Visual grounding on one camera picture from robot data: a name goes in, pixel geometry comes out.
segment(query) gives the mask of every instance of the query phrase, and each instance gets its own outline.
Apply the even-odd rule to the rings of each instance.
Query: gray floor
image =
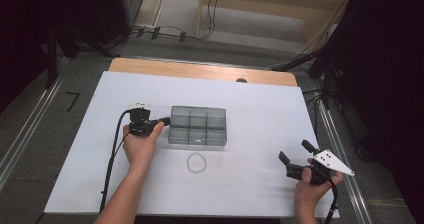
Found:
[[[113,51],[127,57],[216,62],[254,69],[287,62],[296,56],[293,53],[215,42],[188,40],[179,43],[177,39],[167,37],[150,41],[147,36],[124,41]],[[108,69],[111,60],[96,52],[86,52],[81,53],[76,60],[65,61],[69,68],[63,82],[0,192],[1,223],[34,223],[43,213],[54,180],[72,145],[100,75]],[[304,64],[302,67],[307,69],[308,66],[309,64]],[[300,68],[292,71],[302,90],[313,88],[313,82],[304,71]],[[38,97],[43,93],[45,80],[46,75],[41,75],[1,114],[1,156],[7,150],[7,145],[13,142]],[[69,112],[67,109],[74,97],[66,94],[67,91],[81,93]],[[312,105],[309,105],[309,109],[313,120]],[[380,164],[363,162],[357,157],[343,116],[335,108],[333,110],[334,121],[348,151],[351,167],[357,173],[357,181],[374,223],[414,223],[391,174]],[[318,133],[321,148],[329,147],[322,119],[318,122]],[[358,223],[346,187],[342,185],[339,190],[341,219],[335,219],[333,223]],[[40,223],[90,223],[94,218],[95,215],[46,215]],[[294,223],[294,220],[282,219],[282,223]]]

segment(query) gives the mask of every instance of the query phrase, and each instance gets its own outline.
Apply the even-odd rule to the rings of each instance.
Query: metal frame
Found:
[[[70,66],[70,61],[68,59],[62,59],[62,71],[60,72],[56,81],[51,85],[50,89],[44,90],[40,99],[38,100],[36,106],[22,127],[21,131],[13,141],[12,145],[9,147],[6,155],[0,162],[0,191],[3,189],[6,184],[7,179],[13,171],[13,168],[19,161],[22,153],[28,145],[32,135],[34,134],[35,129],[46,113],[50,103],[55,97],[60,85],[62,84],[62,79],[66,71]]]

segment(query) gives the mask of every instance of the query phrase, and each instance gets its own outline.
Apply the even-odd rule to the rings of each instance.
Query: person's right hand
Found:
[[[301,223],[316,223],[314,211],[318,201],[331,189],[331,183],[325,182],[319,186],[311,185],[312,171],[310,168],[304,168],[302,172],[302,179],[296,186],[294,193],[294,208],[298,221],[303,220]],[[335,185],[343,182],[343,175],[341,172],[335,172],[331,178]]]

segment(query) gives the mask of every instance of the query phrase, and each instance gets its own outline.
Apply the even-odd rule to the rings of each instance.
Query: metal rail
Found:
[[[62,84],[62,79],[69,68],[69,61],[66,58],[62,59],[61,62],[62,71],[60,72],[56,81],[51,85],[50,89],[44,90],[34,109],[32,110],[27,121],[23,125],[21,131],[13,141],[12,145],[9,147],[6,155],[0,162],[0,191],[3,189],[6,184],[7,179],[13,171],[13,168],[16,166],[19,158],[24,152],[25,148],[30,141],[32,134],[43,118],[47,108],[52,102],[54,96],[57,93],[60,85]]]
[[[334,149],[335,154],[339,159],[344,162],[347,166],[350,166],[349,160],[347,159],[346,153],[343,148],[342,141],[337,133],[336,127],[334,125],[333,119],[331,117],[330,110],[326,110],[324,105],[320,105],[320,113],[324,121],[325,129],[327,130],[328,137],[330,138],[331,146]],[[368,208],[365,204],[365,200],[362,196],[362,192],[359,188],[358,183],[356,182],[355,177],[345,176],[345,183],[347,191],[350,196],[350,200],[353,205],[353,209],[358,218],[358,223],[361,224],[372,224],[372,219]]]

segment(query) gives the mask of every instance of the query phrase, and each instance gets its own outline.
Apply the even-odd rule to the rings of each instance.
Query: wire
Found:
[[[209,39],[209,37],[212,36],[213,32],[215,31],[215,13],[216,13],[216,5],[218,3],[218,0],[215,0],[215,4],[214,4],[214,9],[213,9],[213,16],[211,18],[210,15],[210,5],[211,5],[211,1],[209,0],[208,2],[208,21],[209,21],[209,31],[206,35],[203,35],[202,38],[204,39]]]
[[[313,90],[309,90],[309,91],[304,91],[304,92],[302,92],[302,94],[303,95],[305,95],[305,94],[310,94],[310,93],[321,93],[322,92],[322,89],[321,88],[317,88],[317,89],[313,89]]]
[[[317,98],[315,99],[315,104],[314,104],[314,115],[315,115],[314,132],[315,132],[315,137],[317,139],[317,142],[318,142],[318,108],[320,105],[320,99],[321,99],[321,95],[318,95]]]
[[[327,181],[330,182],[331,184],[331,190],[333,191],[333,196],[334,196],[333,202],[331,203],[331,206],[330,206],[330,210],[328,211],[328,214],[327,214],[327,218],[325,219],[325,224],[330,224],[331,219],[333,218],[334,211],[338,209],[337,198],[338,198],[339,192],[333,180],[331,179],[331,177],[328,177]]]
[[[38,216],[37,220],[34,222],[34,224],[40,223],[41,219],[46,215],[45,212],[41,213],[41,215]]]
[[[207,14],[207,20],[209,22],[209,30],[208,30],[208,33],[206,35],[205,34],[202,35],[202,37],[196,37],[196,35],[190,34],[189,32],[187,32],[187,31],[185,31],[185,30],[183,30],[183,29],[181,29],[179,27],[169,26],[169,25],[167,25],[167,26],[156,26],[156,27],[152,27],[152,28],[149,28],[147,30],[144,30],[143,33],[151,33],[151,34],[153,34],[153,32],[151,32],[151,31],[152,30],[155,30],[157,28],[172,28],[172,29],[176,29],[176,30],[179,30],[181,32],[184,32],[190,38],[193,38],[193,39],[196,39],[196,40],[205,41],[205,40],[209,39],[212,36],[213,32],[215,31],[215,16],[216,16],[216,6],[217,6],[217,3],[218,3],[218,0],[215,0],[214,9],[213,9],[213,15],[212,16],[210,14],[211,1],[212,0],[209,0],[209,2],[208,2],[208,14]],[[177,36],[177,35],[171,35],[171,34],[165,34],[165,33],[158,33],[158,35],[170,36],[170,37],[180,37],[180,36]]]
[[[106,204],[106,197],[107,197],[107,191],[109,189],[110,175],[112,174],[113,161],[115,160],[115,155],[116,155],[116,151],[115,151],[116,142],[118,140],[118,134],[119,134],[119,131],[121,129],[122,118],[124,118],[125,114],[127,114],[127,113],[130,113],[130,111],[126,110],[121,114],[121,116],[119,117],[118,125],[116,127],[115,139],[113,141],[112,154],[110,156],[109,163],[108,163],[108,166],[107,166],[105,186],[104,186],[104,189],[102,191],[103,196],[102,196],[102,202],[100,204],[99,213],[103,211],[103,208],[105,207],[105,204]]]
[[[313,97],[312,99],[310,99],[310,100],[306,101],[306,102],[305,102],[305,103],[306,103],[306,105],[309,105],[309,103],[311,103],[313,100],[315,100],[315,98],[317,98],[317,97]]]
[[[342,4],[340,4],[340,6],[339,6],[339,8],[337,9],[337,11],[334,13],[334,15],[333,15],[333,17],[331,18],[331,21],[328,23],[328,25],[327,25],[327,27],[324,29],[324,30],[327,30],[327,31],[323,31],[319,36],[317,36],[314,40],[312,40],[311,41],[311,43],[308,45],[308,47],[307,47],[307,49],[309,49],[315,42],[317,42],[317,41],[319,41],[319,40],[321,40],[321,38],[327,33],[327,37],[328,37],[328,32],[330,31],[329,30],[329,27],[330,27],[330,25],[333,23],[333,21],[334,21],[334,19],[336,18],[336,16],[337,16],[337,13],[339,13],[339,11],[342,9],[342,7],[344,6],[344,4],[345,4],[345,2],[346,2],[347,0],[343,0],[343,2],[342,2]]]
[[[114,40],[110,41],[110,42],[115,42],[114,44],[112,44],[111,46],[105,46],[103,48],[106,49],[106,50],[110,50],[112,48],[115,48],[119,43],[122,42],[122,40],[131,38],[131,37],[135,36],[136,34],[137,34],[137,32],[132,32],[128,36],[124,36],[124,37],[114,39]],[[85,52],[96,51],[96,49],[93,49],[93,48],[88,48],[88,47],[84,47],[84,46],[81,46],[81,45],[76,45],[76,46],[77,46],[79,51],[85,51]]]
[[[297,56],[292,60],[292,61],[295,61],[295,60],[297,60],[301,55],[303,55],[303,53],[306,51],[306,50],[308,50],[308,48],[306,47],[305,49],[303,49],[303,51],[301,52],[301,53],[299,53],[299,54],[297,54]],[[273,64],[273,65],[270,65],[270,66],[267,66],[266,68],[265,68],[265,71],[266,70],[268,70],[269,68],[272,68],[272,67],[276,67],[276,66],[284,66],[284,65],[286,65],[287,63],[277,63],[277,64]]]
[[[128,133],[124,136],[124,138],[122,138],[122,141],[121,141],[121,143],[119,143],[118,148],[116,148],[116,151],[115,151],[115,154],[113,155],[113,157],[115,157],[115,156],[116,156],[116,154],[118,153],[119,148],[121,147],[121,145],[122,145],[122,143],[124,142],[125,138],[127,138],[128,134],[130,134],[130,133],[128,132]]]
[[[308,71],[309,69],[303,69],[303,68],[302,68],[302,64],[298,65],[297,67],[298,67],[299,69],[301,69],[302,71]]]

